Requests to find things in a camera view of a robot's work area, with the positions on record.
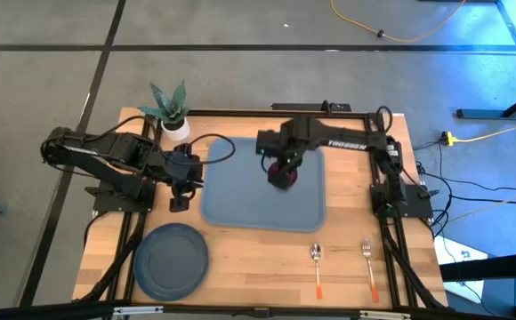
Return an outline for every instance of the wooden tabletop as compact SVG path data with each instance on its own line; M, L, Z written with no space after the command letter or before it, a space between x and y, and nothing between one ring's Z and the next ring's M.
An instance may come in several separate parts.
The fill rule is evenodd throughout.
M123 108L120 121L138 115L135 108ZM228 137L255 138L258 130L279 130L287 118L189 116L192 140L215 132ZM362 121L323 119L323 123L364 130ZM131 121L120 132L141 133L141 119ZM404 164L409 174L418 179L415 159L403 115L395 115L389 134L402 143ZM194 145L193 153L206 160L214 138ZM165 137L163 149L172 149L176 142ZM230 228L208 224L200 213L200 195L186 212L168 211L171 190L157 185L153 211L148 215L145 233L161 225L180 222L197 229L209 249L209 269L204 282L188 297L174 303L222 306L277 306L328 308L391 308L391 299L383 259L383 247L377 220L372 214L368 186L371 171L368 153L338 148L322 148L326 169L327 218L313 233ZM117 237L122 222L121 212L112 212L98 219L90 228L88 243L78 273L74 298L87 294L114 259ZM447 304L431 234L419 220L404 219L411 265L424 285L437 300ZM368 284L367 263L360 245L369 237L373 246L373 269L380 295L374 303ZM323 299L316 298L315 268L310 246L321 244L319 263ZM123 266L117 298L123 296L127 263ZM407 304L406 287L398 265L400 300ZM134 285L133 302L155 303Z

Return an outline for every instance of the spoon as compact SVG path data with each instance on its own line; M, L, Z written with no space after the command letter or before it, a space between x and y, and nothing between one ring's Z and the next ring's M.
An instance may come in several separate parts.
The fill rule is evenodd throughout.
M315 278L317 284L317 294L318 299L321 299L323 295L321 294L321 284L319 283L319 258L321 258L321 246L319 244L314 244L310 250L311 257L315 261Z

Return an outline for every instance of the round plate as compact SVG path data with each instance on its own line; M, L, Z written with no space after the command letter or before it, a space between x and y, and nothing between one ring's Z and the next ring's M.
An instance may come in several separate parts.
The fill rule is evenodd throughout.
M151 231L135 253L133 274L152 299L173 301L191 294L208 269L205 239L194 228L170 223Z

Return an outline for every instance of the concrete floor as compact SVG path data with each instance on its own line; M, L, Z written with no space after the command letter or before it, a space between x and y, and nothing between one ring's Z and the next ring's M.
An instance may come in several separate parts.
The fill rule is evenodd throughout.
M429 29L455 7L412 0L335 4L346 15L406 37ZM0 1L0 44L103 44L116 5L117 0ZM516 3L507 8L516 21ZM129 1L116 35L116 44L383 43L335 17L328 1L317 0ZM467 4L421 44L513 41L493 4ZM0 216L0 307L18 297L59 176L42 164L38 145L53 127L76 126L98 58L97 52L0 52L0 203L9 207ZM413 145L436 140L444 130L466 138L516 124L454 118L458 108L503 109L516 101L514 53L113 52L88 132L112 126L121 107L153 104L149 82L172 88L182 79L193 108L266 109L273 102L324 99L350 103L357 111L387 105L407 114ZM436 148L419 151L417 158L438 172ZM445 148L443 173L516 186L516 132ZM433 198L440 208L443 187L425 180L442 189ZM70 299L93 203L84 187L94 184L73 178L35 303ZM466 185L453 189L469 197L514 195ZM455 217L483 205L455 200L450 213ZM497 256L516 253L516 205L454 222L446 236ZM502 289L486 289L484 298L497 291Z

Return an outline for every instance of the fork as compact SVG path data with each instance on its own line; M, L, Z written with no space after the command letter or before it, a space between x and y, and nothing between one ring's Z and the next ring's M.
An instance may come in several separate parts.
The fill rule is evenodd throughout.
M368 265L368 276L371 284L371 295L373 296L373 302L379 301L379 292L376 290L375 278L373 277L373 268L371 267L371 244L368 238L365 238L365 242L361 245L363 256L367 259Z

